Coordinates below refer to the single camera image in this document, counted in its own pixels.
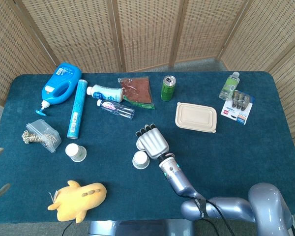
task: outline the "table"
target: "table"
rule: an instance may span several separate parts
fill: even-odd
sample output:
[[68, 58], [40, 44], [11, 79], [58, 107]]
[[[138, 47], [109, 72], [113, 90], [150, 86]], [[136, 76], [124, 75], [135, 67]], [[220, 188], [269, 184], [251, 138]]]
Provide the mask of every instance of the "table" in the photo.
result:
[[[246, 125], [221, 116], [224, 101], [218, 94], [232, 72], [171, 72], [177, 87], [171, 101], [160, 98], [162, 80], [168, 72], [83, 74], [89, 86], [119, 88], [117, 78], [149, 76], [156, 110], [135, 108], [133, 120], [118, 117], [96, 106], [86, 97], [80, 135], [66, 138], [74, 95], [62, 104], [40, 108], [41, 90], [50, 75], [21, 75], [11, 85], [0, 124], [0, 187], [11, 183], [0, 198], [0, 223], [57, 221], [57, 211], [48, 211], [48, 192], [67, 185], [101, 182], [106, 200], [89, 210], [86, 220], [150, 220], [182, 218], [178, 197], [164, 178], [158, 162], [148, 168], [132, 166], [136, 149], [135, 132], [155, 123], [170, 145], [170, 152], [194, 187], [206, 198], [214, 196], [247, 199], [249, 188], [259, 182], [276, 185], [295, 214], [295, 148], [275, 87], [266, 72], [240, 72], [238, 90], [255, 97]], [[217, 132], [204, 133], [175, 125], [177, 102], [211, 106], [216, 109]], [[55, 153], [41, 144], [24, 144], [26, 124], [43, 118], [62, 138]], [[88, 155], [75, 163], [65, 155], [67, 144], [86, 147]]]

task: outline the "white paper cup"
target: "white paper cup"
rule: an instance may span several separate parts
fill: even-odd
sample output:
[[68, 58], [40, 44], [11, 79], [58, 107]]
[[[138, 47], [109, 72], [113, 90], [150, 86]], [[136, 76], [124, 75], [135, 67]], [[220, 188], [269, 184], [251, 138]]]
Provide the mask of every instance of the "white paper cup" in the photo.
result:
[[143, 147], [139, 139], [137, 140], [136, 145], [137, 145], [137, 149], [139, 149], [140, 151], [145, 151], [145, 148]]
[[87, 156], [87, 150], [83, 146], [77, 144], [69, 144], [65, 148], [65, 154], [67, 154], [72, 161], [81, 162]]
[[149, 165], [149, 157], [144, 151], [138, 151], [132, 158], [132, 164], [139, 170], [145, 169]]

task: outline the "small plastic bottle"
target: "small plastic bottle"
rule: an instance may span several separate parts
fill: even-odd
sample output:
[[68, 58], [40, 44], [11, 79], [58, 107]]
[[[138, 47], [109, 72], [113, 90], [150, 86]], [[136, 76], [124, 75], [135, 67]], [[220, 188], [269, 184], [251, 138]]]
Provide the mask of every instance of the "small plastic bottle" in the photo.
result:
[[97, 105], [102, 109], [109, 111], [117, 116], [123, 116], [129, 119], [132, 119], [134, 116], [133, 109], [123, 106], [117, 102], [98, 99]]
[[236, 89], [237, 85], [239, 84], [239, 73], [234, 72], [232, 75], [230, 75], [225, 85], [222, 88], [222, 91], [220, 92], [219, 98], [223, 100], [230, 100], [232, 98], [233, 92]]

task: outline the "blue detergent bottle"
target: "blue detergent bottle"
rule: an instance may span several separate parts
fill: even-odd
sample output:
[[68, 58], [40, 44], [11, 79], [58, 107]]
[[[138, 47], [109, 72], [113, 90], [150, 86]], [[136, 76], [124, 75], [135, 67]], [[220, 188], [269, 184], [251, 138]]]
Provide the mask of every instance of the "blue detergent bottle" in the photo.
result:
[[78, 67], [66, 62], [61, 63], [44, 86], [41, 92], [43, 98], [41, 103], [42, 107], [40, 110], [36, 110], [36, 113], [41, 116], [46, 116], [46, 114], [43, 113], [45, 108], [67, 100], [81, 76], [82, 72]]

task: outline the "yellow plush toy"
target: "yellow plush toy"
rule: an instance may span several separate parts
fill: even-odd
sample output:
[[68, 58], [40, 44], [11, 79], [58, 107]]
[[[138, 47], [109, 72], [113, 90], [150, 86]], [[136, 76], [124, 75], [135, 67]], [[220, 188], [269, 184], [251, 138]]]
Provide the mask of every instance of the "yellow plush toy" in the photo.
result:
[[76, 219], [76, 223], [81, 223], [88, 209], [97, 207], [105, 200], [107, 190], [101, 183], [81, 187], [78, 182], [69, 180], [68, 185], [56, 192], [54, 203], [48, 210], [57, 209], [58, 221]]

